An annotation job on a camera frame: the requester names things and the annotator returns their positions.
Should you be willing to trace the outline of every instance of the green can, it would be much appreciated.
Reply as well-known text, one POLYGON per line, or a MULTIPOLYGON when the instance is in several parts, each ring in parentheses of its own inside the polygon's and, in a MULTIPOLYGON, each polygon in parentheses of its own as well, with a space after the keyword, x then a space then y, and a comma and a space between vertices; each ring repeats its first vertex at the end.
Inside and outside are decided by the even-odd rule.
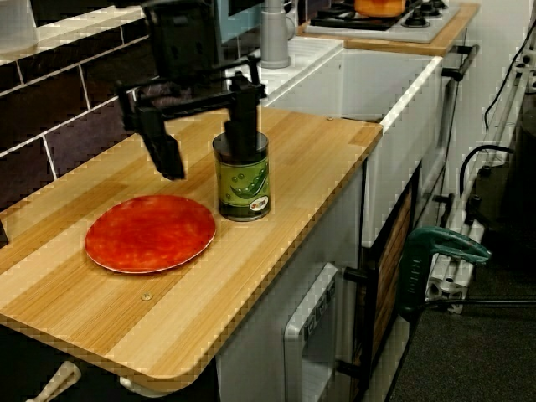
POLYGON ((247 161, 231 157, 225 134, 212 146, 216 158, 219 212, 230 220, 251 221, 270 212, 268 138, 258 132, 255 155, 247 161))

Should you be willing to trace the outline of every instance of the orange plate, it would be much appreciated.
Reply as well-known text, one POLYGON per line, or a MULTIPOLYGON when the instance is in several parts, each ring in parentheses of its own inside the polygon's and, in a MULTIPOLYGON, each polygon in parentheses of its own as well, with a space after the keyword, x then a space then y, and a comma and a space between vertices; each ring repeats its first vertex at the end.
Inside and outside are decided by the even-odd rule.
POLYGON ((85 237, 97 264, 129 274, 173 268, 203 251, 214 238, 212 213, 195 201, 149 195, 108 209, 85 237))

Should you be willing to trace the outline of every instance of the green clamp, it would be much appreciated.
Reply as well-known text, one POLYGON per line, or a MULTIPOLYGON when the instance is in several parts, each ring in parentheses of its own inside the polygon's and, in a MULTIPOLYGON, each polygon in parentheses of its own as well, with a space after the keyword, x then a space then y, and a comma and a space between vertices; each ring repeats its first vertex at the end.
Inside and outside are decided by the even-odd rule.
POLYGON ((424 302, 434 254, 457 257, 475 265, 486 263, 492 256, 486 247, 449 229, 431 226, 413 230, 405 241, 400 259, 394 304, 406 321, 417 317, 419 306, 424 302))

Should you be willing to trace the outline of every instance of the butcher block countertop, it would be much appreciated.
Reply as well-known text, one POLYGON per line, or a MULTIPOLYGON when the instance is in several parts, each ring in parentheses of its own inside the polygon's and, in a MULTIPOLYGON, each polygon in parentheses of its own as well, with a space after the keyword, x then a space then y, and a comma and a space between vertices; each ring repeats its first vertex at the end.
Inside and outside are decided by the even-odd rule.
POLYGON ((421 54, 424 56, 444 57, 454 45, 454 41, 477 14, 480 4, 460 3, 460 10, 456 16, 437 34, 429 44, 416 42, 397 42, 394 40, 350 38, 340 35, 304 33, 306 24, 300 27, 301 36, 310 38, 340 39, 344 41, 344 48, 376 50, 382 52, 421 54))
POLYGON ((0 213, 0 324, 150 389, 186 387, 203 371, 322 211, 374 149, 382 126, 260 110, 270 141, 272 209, 238 223, 218 214, 211 142, 227 111, 170 121, 187 179, 168 181, 138 135, 0 213), (85 233, 115 204, 174 194, 208 207, 209 247, 152 275, 101 268, 85 233))

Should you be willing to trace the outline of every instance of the can label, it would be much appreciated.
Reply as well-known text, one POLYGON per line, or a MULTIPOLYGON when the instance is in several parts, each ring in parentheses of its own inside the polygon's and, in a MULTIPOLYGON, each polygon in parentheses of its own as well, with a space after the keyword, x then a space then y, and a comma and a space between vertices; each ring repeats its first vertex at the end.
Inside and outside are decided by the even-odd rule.
POLYGON ((268 158, 250 165, 216 161, 219 201, 240 209, 261 211, 270 201, 268 173, 268 158))

